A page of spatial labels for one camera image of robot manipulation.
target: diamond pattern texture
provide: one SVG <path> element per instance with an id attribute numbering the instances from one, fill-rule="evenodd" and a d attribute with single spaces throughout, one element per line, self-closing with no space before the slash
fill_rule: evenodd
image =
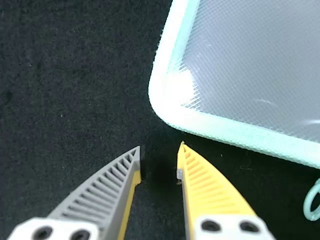
<path id="1" fill-rule="evenodd" d="M 200 0 L 181 59 L 187 108 L 320 143 L 320 1 Z"/>

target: mounting screw hole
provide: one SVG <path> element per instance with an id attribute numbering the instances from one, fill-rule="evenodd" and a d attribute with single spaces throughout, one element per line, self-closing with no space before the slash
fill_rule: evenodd
<path id="1" fill-rule="evenodd" d="M 86 230 L 76 231 L 71 236 L 71 240 L 88 240 L 90 238 L 90 233 Z"/>
<path id="2" fill-rule="evenodd" d="M 43 226 L 33 234 L 33 240 L 45 240 L 50 237 L 52 231 L 52 227 Z"/>
<path id="3" fill-rule="evenodd" d="M 240 223 L 240 228 L 243 230 L 243 231 L 246 231 L 246 232 L 252 232 L 252 233 L 258 233 L 259 232 L 259 228 L 253 224 L 252 222 L 249 222 L 249 221 L 243 221 Z"/>
<path id="4" fill-rule="evenodd" d="M 215 221 L 204 221 L 201 224 L 201 227 L 203 230 L 207 230 L 210 232 L 218 232 L 221 230 L 221 227 L 218 223 L 216 223 Z"/>

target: black fabric surface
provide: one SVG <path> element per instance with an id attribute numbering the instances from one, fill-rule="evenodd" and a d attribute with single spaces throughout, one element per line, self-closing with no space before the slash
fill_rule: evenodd
<path id="1" fill-rule="evenodd" d="M 304 218 L 320 171 L 185 134 L 153 112 L 148 82 L 171 0 L 0 2 L 0 239 L 45 217 L 120 154 L 145 145 L 125 239 L 185 239 L 176 155 L 210 160 L 278 240 L 316 239 Z"/>

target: textured plastic surface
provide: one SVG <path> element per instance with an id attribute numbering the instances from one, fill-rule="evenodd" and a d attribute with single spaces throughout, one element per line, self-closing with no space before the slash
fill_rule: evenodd
<path id="1" fill-rule="evenodd" d="M 52 229 L 47 238 L 44 237 L 44 233 L 42 233 L 42 237 L 41 235 L 38 238 L 34 237 L 37 231 L 43 227 Z M 17 225 L 7 240 L 71 240 L 73 234 L 81 230 L 86 230 L 89 233 L 87 240 L 99 239 L 99 229 L 95 224 L 34 217 Z"/>
<path id="2" fill-rule="evenodd" d="M 202 215 L 256 215 L 226 177 L 184 143 L 178 151 L 177 178 L 182 180 L 186 235 L 191 240 Z"/>
<path id="3" fill-rule="evenodd" d="M 149 83 L 180 130 L 320 168 L 320 1 L 174 0 Z"/>
<path id="4" fill-rule="evenodd" d="M 320 205 L 313 211 L 311 211 L 311 204 L 315 199 L 315 196 L 320 194 L 320 178 L 315 182 L 314 186 L 307 193 L 303 202 L 303 213 L 306 219 L 310 221 L 316 221 L 320 219 Z"/>
<path id="5" fill-rule="evenodd" d="M 203 229 L 203 223 L 218 224 L 219 230 Z M 242 229 L 243 223 L 254 225 L 256 231 Z M 203 215 L 195 221 L 195 240 L 274 240 L 265 222 L 257 216 L 249 215 Z"/>
<path id="6" fill-rule="evenodd" d="M 134 189 L 141 182 L 140 147 L 101 168 L 48 216 L 50 219 L 96 224 L 100 238 L 124 238 Z"/>

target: clear plastic tray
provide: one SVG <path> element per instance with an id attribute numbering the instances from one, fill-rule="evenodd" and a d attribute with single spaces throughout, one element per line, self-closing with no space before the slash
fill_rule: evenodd
<path id="1" fill-rule="evenodd" d="M 320 168 L 320 1 L 174 0 L 149 98 L 177 129 Z"/>

